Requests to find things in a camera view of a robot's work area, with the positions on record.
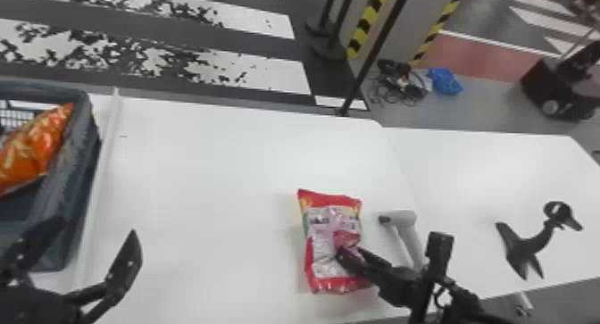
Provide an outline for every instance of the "white table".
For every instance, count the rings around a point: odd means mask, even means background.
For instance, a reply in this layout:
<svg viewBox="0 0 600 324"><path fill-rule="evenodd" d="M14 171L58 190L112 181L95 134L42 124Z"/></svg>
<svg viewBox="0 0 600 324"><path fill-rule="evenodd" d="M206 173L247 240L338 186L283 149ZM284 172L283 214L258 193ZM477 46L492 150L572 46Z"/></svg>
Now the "white table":
<svg viewBox="0 0 600 324"><path fill-rule="evenodd" d="M76 287L101 280L137 230L144 267L103 323L342 323L407 314L374 288L310 293L299 187L360 197L362 245L396 264L405 263L398 238L375 219L415 210L423 242L431 230L455 235L449 273L484 297L600 271L593 255L577 251L600 234L592 221L600 169L567 137L383 129L369 120L140 99L125 99L121 117L79 256L61 275ZM504 261L494 222L533 234L553 199L572 204L586 230L556 234L539 255L546 280L521 281Z"/></svg>
<svg viewBox="0 0 600 324"><path fill-rule="evenodd" d="M363 244L398 256L397 237L382 236L377 212L416 206L377 123L137 99L124 100L122 118L79 271L84 285L103 278L131 228L145 263L104 323L406 314L374 289L315 296L303 272L299 187L360 197Z"/></svg>
<svg viewBox="0 0 600 324"><path fill-rule="evenodd" d="M600 275L600 167L570 137L385 129L419 205L417 229L455 235L448 274L482 297ZM504 259L497 221L522 237L542 229L545 203L571 205L583 232L556 230L523 281Z"/></svg>

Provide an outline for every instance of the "snack bag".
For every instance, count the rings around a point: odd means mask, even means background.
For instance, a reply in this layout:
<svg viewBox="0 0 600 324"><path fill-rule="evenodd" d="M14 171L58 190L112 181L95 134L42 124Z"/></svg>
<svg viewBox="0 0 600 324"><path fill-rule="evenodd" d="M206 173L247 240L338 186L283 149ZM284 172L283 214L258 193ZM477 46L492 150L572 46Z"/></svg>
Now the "snack bag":
<svg viewBox="0 0 600 324"><path fill-rule="evenodd" d="M0 196L46 175L72 112L73 104L59 106L11 133L0 149Z"/></svg>
<svg viewBox="0 0 600 324"><path fill-rule="evenodd" d="M368 280L349 274L336 261L340 246L360 257L356 247L361 240L361 201L303 189L297 196L306 234L304 272L312 292L343 294L368 287Z"/></svg>

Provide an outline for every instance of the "black cable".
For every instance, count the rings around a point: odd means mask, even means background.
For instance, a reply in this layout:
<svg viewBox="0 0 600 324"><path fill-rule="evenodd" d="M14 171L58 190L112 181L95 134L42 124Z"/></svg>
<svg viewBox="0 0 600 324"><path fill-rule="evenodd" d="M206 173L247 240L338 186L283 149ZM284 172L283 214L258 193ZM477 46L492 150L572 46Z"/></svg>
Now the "black cable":
<svg viewBox="0 0 600 324"><path fill-rule="evenodd" d="M416 77L419 80L421 86L417 86L416 83L410 79L410 75ZM427 87L425 81L419 76L418 73L411 71L406 76L409 84L403 89L400 87L390 87L395 84L394 81L389 79L395 79L397 76L388 76L380 73L375 78L370 78L372 81L371 87L367 91L367 98L372 104L379 104L383 106L384 102L387 104L403 104L408 107L417 106L427 94Z"/></svg>

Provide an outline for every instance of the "white floor marking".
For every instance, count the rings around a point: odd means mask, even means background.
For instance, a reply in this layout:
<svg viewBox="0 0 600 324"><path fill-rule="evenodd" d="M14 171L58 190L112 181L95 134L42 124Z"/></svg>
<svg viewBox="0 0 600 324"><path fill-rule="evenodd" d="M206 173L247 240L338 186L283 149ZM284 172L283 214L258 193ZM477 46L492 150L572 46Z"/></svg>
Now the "white floor marking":
<svg viewBox="0 0 600 324"><path fill-rule="evenodd" d="M301 62L0 19L0 62L310 95Z"/></svg>
<svg viewBox="0 0 600 324"><path fill-rule="evenodd" d="M561 54L566 53L574 45L574 43L572 43L572 42L562 41L561 39L558 39L558 38L552 38L552 37L544 37L544 38L546 39L546 41L550 42L550 44L554 48L556 48L556 50L558 50ZM571 53L571 54L577 53L579 50L581 50L583 48L584 48L584 46L577 46L575 51L573 51L573 53Z"/></svg>
<svg viewBox="0 0 600 324"><path fill-rule="evenodd" d="M542 55L542 56L554 57L554 58L560 57L560 55L556 54L556 53L550 53L550 52L543 51L543 50L537 50L537 49L533 49L533 48L527 48L526 46L511 45L510 43L495 41L493 39L487 39L487 38L483 38L483 37L474 37L474 36L471 36L471 35L457 33L457 32L450 31L450 30L440 30L439 33L442 34L442 35L450 36L450 37L458 37L458 38L462 38L462 39L468 39L470 41L479 42L479 43L483 43L483 44L486 44L486 45L501 46L502 48L512 49L512 50L516 50L516 51L521 51L521 52L524 52L524 53L539 54L539 55Z"/></svg>
<svg viewBox="0 0 600 324"><path fill-rule="evenodd" d="M525 22L534 26L560 31L563 33L575 35L577 37L584 36L589 31L589 27L580 25L578 23L556 19L551 16L546 16L537 12L526 11L517 7L509 8L512 9L512 11L515 12L517 15L519 15L519 17L522 18ZM600 34L597 31L595 31L592 33L592 36L590 38L599 39Z"/></svg>
<svg viewBox="0 0 600 324"><path fill-rule="evenodd" d="M536 6L537 8L542 8L552 12L558 12L560 14L575 16L568 9L564 8L561 4L555 3L550 0L513 0L522 4L530 4L532 6Z"/></svg>
<svg viewBox="0 0 600 324"><path fill-rule="evenodd" d="M333 96L315 96L314 99L317 101L317 105L327 107L339 107L345 101L344 98L336 98ZM353 110L367 111L367 105L364 103L364 101L358 99L353 100L350 108Z"/></svg>
<svg viewBox="0 0 600 324"><path fill-rule="evenodd" d="M118 8L165 18L189 19L226 29L294 39L287 15L217 3L210 0L77 0L82 4Z"/></svg>

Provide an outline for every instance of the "basket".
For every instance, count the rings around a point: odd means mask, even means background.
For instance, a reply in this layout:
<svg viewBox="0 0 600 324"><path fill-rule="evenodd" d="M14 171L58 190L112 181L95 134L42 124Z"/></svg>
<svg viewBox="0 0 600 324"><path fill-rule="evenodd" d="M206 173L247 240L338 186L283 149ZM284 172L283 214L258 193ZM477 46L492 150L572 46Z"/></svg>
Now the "basket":
<svg viewBox="0 0 600 324"><path fill-rule="evenodd" d="M67 228L34 268L62 270L67 263L75 231L85 215L91 183L100 152L98 129L88 94L76 89L27 82L0 81L0 147L6 136L44 110L73 103L62 133L62 147L48 173L34 183L0 196L0 253L30 226L55 215Z"/></svg>

